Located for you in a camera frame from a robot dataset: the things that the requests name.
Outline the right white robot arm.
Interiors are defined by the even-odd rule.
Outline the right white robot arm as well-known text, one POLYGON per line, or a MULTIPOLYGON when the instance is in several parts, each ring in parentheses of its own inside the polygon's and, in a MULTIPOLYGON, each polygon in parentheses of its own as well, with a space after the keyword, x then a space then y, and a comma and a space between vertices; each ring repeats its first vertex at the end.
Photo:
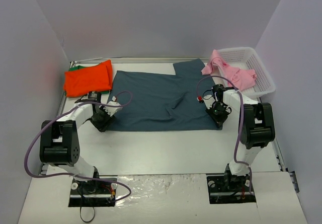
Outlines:
POLYGON ((229 174, 223 177, 225 188, 235 190, 241 185, 240 176, 251 173, 250 167, 257 154, 275 139, 272 106, 222 84, 214 85, 210 91, 211 94, 203 96, 202 101, 218 129, 223 128, 233 111, 239 114, 233 160, 227 165, 229 174))

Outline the blue t shirt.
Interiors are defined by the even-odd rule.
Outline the blue t shirt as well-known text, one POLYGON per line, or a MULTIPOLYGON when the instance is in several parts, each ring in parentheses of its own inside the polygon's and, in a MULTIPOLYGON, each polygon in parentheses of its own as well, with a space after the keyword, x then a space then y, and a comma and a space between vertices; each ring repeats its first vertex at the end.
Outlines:
POLYGON ((186 131, 218 130, 197 97, 214 86, 204 79, 201 59, 174 63, 175 75, 116 72, 112 96, 120 104, 128 103, 116 113, 108 128, 112 131, 186 131))

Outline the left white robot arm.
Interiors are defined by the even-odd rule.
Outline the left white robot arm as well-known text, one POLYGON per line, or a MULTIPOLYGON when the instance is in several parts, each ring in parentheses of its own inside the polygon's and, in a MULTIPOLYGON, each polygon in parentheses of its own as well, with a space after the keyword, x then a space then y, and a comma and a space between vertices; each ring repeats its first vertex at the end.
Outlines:
POLYGON ((90 91, 76 100, 70 113, 53 122, 40 136, 40 160, 45 164, 64 169, 83 181, 90 193, 100 190, 101 179, 96 167, 87 163, 80 155, 77 130, 86 122, 104 132, 122 109, 115 96, 106 106, 101 104, 102 94, 90 91))

